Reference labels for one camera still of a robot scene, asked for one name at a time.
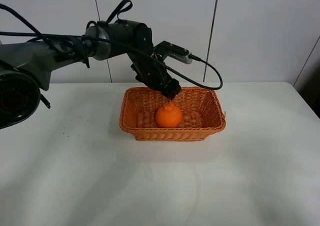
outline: white table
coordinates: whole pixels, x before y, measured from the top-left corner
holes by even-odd
[[[291,85],[225,83],[226,129],[193,143],[122,132],[134,86],[52,84],[0,130],[1,226],[320,225],[320,120]]]

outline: orange fruit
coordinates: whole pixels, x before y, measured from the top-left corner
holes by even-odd
[[[155,122],[159,127],[178,127],[182,120],[182,112],[172,102],[168,102],[158,108],[155,114]]]

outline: black wire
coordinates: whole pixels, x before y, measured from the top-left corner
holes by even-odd
[[[33,33],[0,32],[0,35],[3,35],[3,36],[19,36],[19,37],[21,37],[21,36],[23,36],[23,37],[36,37],[36,38],[33,38],[33,39],[29,40],[29,41],[34,42],[34,41],[38,41],[38,40],[43,40],[49,46],[50,49],[54,50],[58,54],[63,55],[65,57],[67,57],[67,58],[69,58],[69,56],[67,56],[65,53],[59,51],[54,45],[52,45],[51,42],[50,42],[50,39],[66,43],[69,46],[71,46],[74,49],[74,51],[77,51],[77,50],[70,43],[70,37],[84,38],[84,39],[89,39],[89,40],[92,40],[92,41],[100,41],[100,42],[107,42],[107,43],[111,43],[111,44],[116,44],[116,45],[119,45],[119,46],[121,46],[123,48],[126,48],[128,51],[130,51],[130,52],[132,52],[134,54],[143,56],[143,57],[145,57],[145,58],[147,58],[149,60],[154,61],[158,65],[166,68],[167,70],[173,72],[174,74],[178,75],[179,77],[185,79],[188,82],[191,82],[192,84],[194,84],[196,86],[199,86],[199,87],[202,87],[202,88],[205,88],[205,89],[208,89],[208,90],[218,90],[223,86],[223,80],[221,78],[220,73],[217,71],[217,69],[214,68],[212,65],[210,65],[208,62],[205,62],[204,60],[202,60],[202,59],[200,59],[200,58],[198,58],[196,56],[193,56],[193,58],[195,60],[206,64],[207,66],[211,67],[216,72],[216,74],[218,75],[219,80],[220,80],[220,85],[218,87],[208,87],[208,86],[202,85],[202,84],[200,84],[198,82],[195,82],[194,80],[186,77],[185,75],[181,74],[180,72],[172,69],[171,67],[168,67],[165,63],[158,61],[156,58],[151,57],[150,55],[148,55],[148,54],[146,54],[146,53],[144,53],[144,52],[142,52],[142,51],[140,51],[140,50],[138,50],[138,49],[136,49],[134,47],[128,46],[126,44],[123,44],[123,43],[120,43],[120,42],[117,42],[117,41],[112,41],[112,40],[108,40],[108,39],[99,38],[98,25],[94,21],[88,22],[86,28],[88,28],[91,24],[94,24],[94,26],[96,28],[95,38],[89,37],[89,36],[66,36],[66,35],[42,34],[33,25],[31,25],[24,17],[19,15],[19,13],[17,13],[15,10],[11,9],[10,7],[7,7],[7,6],[3,5],[3,4],[0,4],[0,9],[11,13],[13,16],[18,18],[21,22],[23,22],[28,28],[30,28],[34,32],[34,34]]]
[[[28,28],[30,28],[37,37],[41,38],[48,46],[50,49],[54,50],[55,52],[57,52],[58,54],[63,54],[65,56],[64,53],[62,53],[61,51],[59,51],[55,46],[53,46],[51,44],[51,42],[43,35],[41,34],[40,31],[38,31],[33,25],[31,25],[24,17],[22,17],[18,12],[16,12],[15,10],[11,9],[10,7],[7,7],[6,5],[0,4],[0,9],[5,10],[7,12],[9,12],[10,14],[12,14],[13,16],[15,16],[17,19],[19,19],[22,23],[24,23]]]
[[[212,24],[211,24],[211,30],[210,30],[209,45],[208,45],[208,51],[207,51],[207,54],[206,54],[206,62],[208,62],[208,60],[209,60],[209,53],[210,53],[212,35],[213,35],[213,32],[214,32],[217,7],[218,7],[218,0],[215,0],[214,10],[213,10],[213,18],[212,18]],[[205,68],[204,68],[203,82],[205,82],[206,73],[207,73],[207,66],[205,66]]]
[[[34,37],[36,36],[35,34],[33,33],[14,33],[14,32],[10,32],[10,33],[7,33],[7,32],[0,32],[0,35],[3,35],[3,36],[7,36],[7,35],[10,35],[10,36],[19,36],[19,37]],[[44,36],[48,37],[48,38],[51,38],[51,39],[58,39],[58,38],[68,38],[68,37],[71,37],[71,36],[66,36],[66,35],[55,35],[55,34],[43,34]],[[78,37],[78,38],[84,38],[84,39],[88,39],[88,40],[92,40],[92,41],[99,41],[99,42],[107,42],[107,43],[111,43],[111,44],[116,44],[116,45],[119,45],[121,47],[124,47],[126,48],[128,51],[132,52],[132,53],[135,53],[137,55],[140,55],[140,56],[143,56],[145,58],[148,58],[149,60],[152,60],[154,62],[156,62],[158,65],[166,68],[167,70],[173,72],[174,74],[176,74],[177,76],[185,79],[186,81],[198,86],[198,87],[201,87],[201,88],[204,88],[204,89],[208,89],[208,90],[219,90],[222,86],[223,86],[223,80],[222,80],[222,77],[220,75],[220,73],[217,71],[216,68],[214,68],[214,66],[212,66],[211,64],[207,63],[206,61],[202,60],[199,58],[199,61],[206,64],[207,66],[209,66],[210,68],[212,68],[215,73],[217,74],[217,76],[219,77],[219,80],[220,80],[220,85],[218,87],[208,87],[208,86],[205,86],[205,85],[202,85],[188,77],[186,77],[185,75],[181,74],[180,72],[176,71],[175,69],[167,66],[165,63],[161,62],[161,61],[158,61],[156,58],[153,58],[151,57],[150,55],[134,48],[134,47],[131,47],[131,46],[128,46],[126,44],[123,44],[121,42],[117,42],[117,41],[112,41],[112,40],[108,40],[108,39],[102,39],[102,38],[94,38],[94,37],[89,37],[89,36],[74,36],[74,37]]]

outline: orange basket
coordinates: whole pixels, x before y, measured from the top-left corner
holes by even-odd
[[[157,109],[168,98],[147,87],[128,89],[120,114],[120,128],[138,141],[202,141],[226,127],[217,95],[200,87],[184,87],[172,101],[182,110],[178,128],[160,128],[156,124]]]

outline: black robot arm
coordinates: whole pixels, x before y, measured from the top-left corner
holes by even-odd
[[[153,46],[152,31],[144,23],[120,20],[119,14],[132,7],[130,0],[123,0],[106,22],[89,22],[83,36],[41,34],[17,12],[0,4],[0,9],[9,11],[32,33],[0,32],[5,36],[35,37],[25,43],[0,45],[0,129],[27,119],[42,101],[50,108],[49,101],[40,93],[48,90],[51,72],[75,62],[89,66],[89,57],[105,60],[128,54],[136,79],[153,90],[160,91],[172,100],[181,90],[179,82],[167,70],[209,90],[222,87],[219,73],[210,64],[193,56],[188,50],[162,42]],[[115,23],[111,20],[118,16]],[[186,64],[192,59],[213,68],[220,79],[220,86],[207,87],[168,67],[164,59],[169,56]]]

